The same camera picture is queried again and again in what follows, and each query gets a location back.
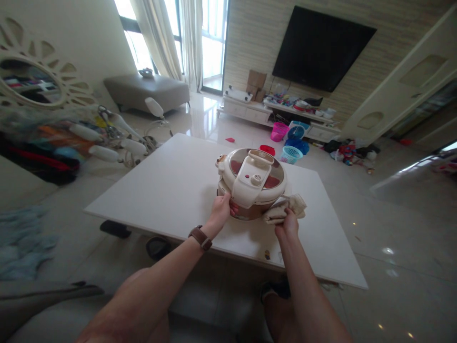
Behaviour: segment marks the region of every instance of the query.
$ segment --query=brown watch strap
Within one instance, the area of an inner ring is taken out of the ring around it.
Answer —
[[[207,235],[205,235],[203,233],[202,230],[200,230],[200,228],[202,226],[203,225],[199,225],[199,226],[194,227],[192,229],[192,231],[190,232],[189,237],[190,236],[194,237],[197,240],[197,242],[200,244],[201,248],[204,251],[208,251],[208,249],[211,248],[211,246],[213,245],[213,242],[211,241],[211,239],[208,238]]]

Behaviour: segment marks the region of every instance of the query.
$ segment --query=person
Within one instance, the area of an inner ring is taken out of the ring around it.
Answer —
[[[229,193],[218,196],[201,231],[213,240],[238,208]],[[351,342],[351,337],[325,297],[298,238],[291,209],[275,234],[281,247],[291,297],[281,284],[263,289],[266,322],[274,342]],[[204,250],[193,236],[156,262],[139,270],[81,332],[77,343],[168,342],[168,307]]]

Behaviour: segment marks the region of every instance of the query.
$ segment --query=blue basket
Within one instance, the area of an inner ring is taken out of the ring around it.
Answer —
[[[300,150],[297,148],[294,148],[292,146],[286,145],[285,147],[282,148],[282,155],[279,158],[281,162],[289,163],[289,164],[295,164],[299,159],[303,157],[303,154]]]

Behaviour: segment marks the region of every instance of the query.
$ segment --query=hand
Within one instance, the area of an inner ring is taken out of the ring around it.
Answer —
[[[287,213],[284,222],[275,226],[276,237],[298,239],[298,221],[295,213],[290,208],[286,208],[284,212]]]
[[[234,216],[238,212],[238,206],[231,203],[230,198],[231,194],[226,193],[224,196],[218,196],[214,199],[211,215],[201,228],[210,239],[213,239],[222,230],[230,215]]]

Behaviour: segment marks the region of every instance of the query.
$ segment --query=drawer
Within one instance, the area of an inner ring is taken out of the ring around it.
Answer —
[[[323,141],[329,141],[336,134],[334,132],[330,132],[327,130],[323,130],[323,129],[319,129],[319,128],[311,126],[311,129],[309,129],[309,131],[307,132],[306,135],[320,137],[320,138],[322,138]]]
[[[246,107],[234,104],[232,102],[225,101],[224,102],[224,112],[233,114],[234,116],[237,117],[246,117]]]
[[[270,116],[269,113],[265,113],[262,111],[256,111],[253,109],[246,110],[246,119],[249,121],[255,121],[259,124],[265,124]]]

